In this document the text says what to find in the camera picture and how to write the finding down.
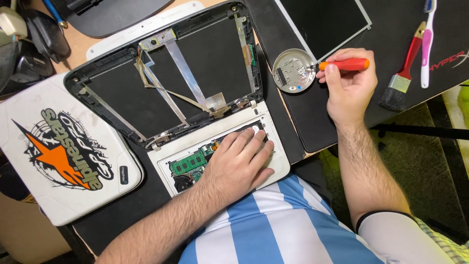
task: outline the motherboard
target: motherboard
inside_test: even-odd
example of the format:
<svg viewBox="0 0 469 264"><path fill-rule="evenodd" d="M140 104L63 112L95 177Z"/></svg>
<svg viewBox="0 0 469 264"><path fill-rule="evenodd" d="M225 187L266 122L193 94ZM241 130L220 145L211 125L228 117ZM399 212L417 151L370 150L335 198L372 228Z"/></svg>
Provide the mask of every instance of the motherboard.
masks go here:
<svg viewBox="0 0 469 264"><path fill-rule="evenodd" d="M257 133L259 130L263 130L262 123L257 121L253 124L242 127L241 129L237 130L237 132L242 132L249 127L252 127L255 133ZM174 179L174 187L178 193L191 188L196 182L200 180L208 162L212 158L213 153L217 150L225 137L226 135L212 140L211 143L202 145L197 151L191 153L190 155L177 161L168 163L172 174L171 176Z"/></svg>

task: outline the alpinestars logo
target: alpinestars logo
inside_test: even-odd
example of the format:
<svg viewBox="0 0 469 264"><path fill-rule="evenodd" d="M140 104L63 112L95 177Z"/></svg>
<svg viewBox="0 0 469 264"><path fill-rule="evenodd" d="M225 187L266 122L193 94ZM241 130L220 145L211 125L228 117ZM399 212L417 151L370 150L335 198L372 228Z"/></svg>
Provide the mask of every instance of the alpinestars logo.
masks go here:
<svg viewBox="0 0 469 264"><path fill-rule="evenodd" d="M102 152L106 148L90 138L79 120L52 109L41 115L31 131L13 122L29 140L24 153L54 186L96 191L102 189L102 179L114 178Z"/></svg>

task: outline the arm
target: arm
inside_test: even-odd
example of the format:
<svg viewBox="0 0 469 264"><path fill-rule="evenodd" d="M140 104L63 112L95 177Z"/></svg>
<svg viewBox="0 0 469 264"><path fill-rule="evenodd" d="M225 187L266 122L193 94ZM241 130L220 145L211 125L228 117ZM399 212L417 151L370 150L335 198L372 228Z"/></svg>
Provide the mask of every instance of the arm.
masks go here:
<svg viewBox="0 0 469 264"><path fill-rule="evenodd" d="M228 135L200 181L120 234L96 263L162 263L217 212L263 183L274 173L262 168L273 150L273 142L268 141L256 154L265 132L253 135L252 128Z"/></svg>
<svg viewBox="0 0 469 264"><path fill-rule="evenodd" d="M343 49L328 62L366 58L370 66L363 71L339 72L329 64L318 73L327 82L327 110L333 119L339 139L339 163L352 223L365 213L393 210L410 214L406 197L384 166L364 124L365 110L378 83L374 55L365 49Z"/></svg>

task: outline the white laptop base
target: white laptop base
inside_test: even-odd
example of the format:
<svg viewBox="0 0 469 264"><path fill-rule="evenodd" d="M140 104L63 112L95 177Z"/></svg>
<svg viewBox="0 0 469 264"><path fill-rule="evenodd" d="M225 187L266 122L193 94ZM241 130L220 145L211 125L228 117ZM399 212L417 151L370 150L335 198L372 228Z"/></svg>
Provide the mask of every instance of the white laptop base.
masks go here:
<svg viewBox="0 0 469 264"><path fill-rule="evenodd" d="M202 176L207 163L205 159L208 156L206 154L213 152L213 149L210 148L215 147L214 149L216 149L219 143L217 139L248 125L255 126L255 131L261 126L260 129L266 132L268 140L272 140L275 145L272 156L265 164L265 167L274 169L275 173L257 189L286 176L290 171L290 163L273 124L272 117L265 102L262 101L255 108L244 109L180 139L169 142L163 145L161 150L149 152L148 156L169 194L174 197L188 187L176 183L175 179L177 177L173 177L175 172L176 175L179 175L178 172L184 172L183 176L191 178L189 187L192 184L197 184L196 181Z"/></svg>
<svg viewBox="0 0 469 264"><path fill-rule="evenodd" d="M0 103L0 148L55 226L131 191L143 178L120 134L67 92L65 75Z"/></svg>

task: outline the plaid fabric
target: plaid fabric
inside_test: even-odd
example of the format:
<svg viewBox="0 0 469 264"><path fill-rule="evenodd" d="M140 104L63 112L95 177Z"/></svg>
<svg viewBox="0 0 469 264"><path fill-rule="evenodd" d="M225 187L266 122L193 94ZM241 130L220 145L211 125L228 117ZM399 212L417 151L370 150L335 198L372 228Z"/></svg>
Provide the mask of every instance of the plaid fabric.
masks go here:
<svg viewBox="0 0 469 264"><path fill-rule="evenodd" d="M465 245L458 245L446 236L433 231L422 220L414 217L422 229L456 264L469 264L469 241Z"/></svg>

